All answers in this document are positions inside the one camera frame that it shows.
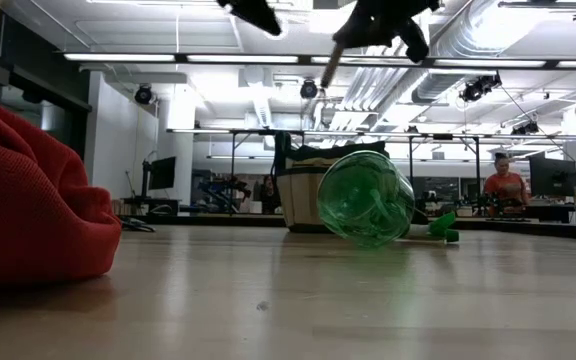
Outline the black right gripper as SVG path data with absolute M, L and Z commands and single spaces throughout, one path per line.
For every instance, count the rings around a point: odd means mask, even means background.
M 391 47 L 393 39 L 399 36 L 407 46 L 407 58 L 419 63 L 428 56 L 429 47 L 413 18 L 440 6 L 440 0 L 358 0 L 348 20 L 332 39 L 344 49 L 351 49 Z

